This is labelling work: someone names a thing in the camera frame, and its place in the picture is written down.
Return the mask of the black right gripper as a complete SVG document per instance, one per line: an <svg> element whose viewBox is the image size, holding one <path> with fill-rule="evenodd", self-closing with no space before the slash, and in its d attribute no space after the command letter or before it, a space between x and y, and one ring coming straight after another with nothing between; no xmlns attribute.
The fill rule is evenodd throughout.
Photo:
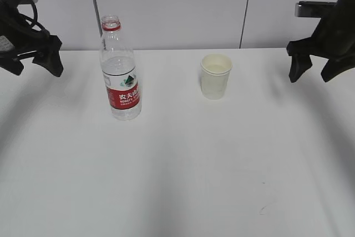
<svg viewBox="0 0 355 237"><path fill-rule="evenodd" d="M321 18L314 33L314 55L331 59L321 71L324 82L353 69L354 58L354 0L337 0L329 13ZM289 79L295 83L313 64L310 58L310 39L290 41L286 47L291 57Z"/></svg>

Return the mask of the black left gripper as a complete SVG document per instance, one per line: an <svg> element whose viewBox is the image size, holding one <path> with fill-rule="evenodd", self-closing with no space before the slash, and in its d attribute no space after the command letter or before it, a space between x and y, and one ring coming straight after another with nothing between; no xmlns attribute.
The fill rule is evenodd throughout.
<svg viewBox="0 0 355 237"><path fill-rule="evenodd" d="M63 73L59 51L62 46L58 36L50 35L38 22L37 6L29 4L33 16L29 17L10 1L1 0L1 68L20 75L24 65L18 56L33 55L32 63L45 68L55 77Z"/></svg>

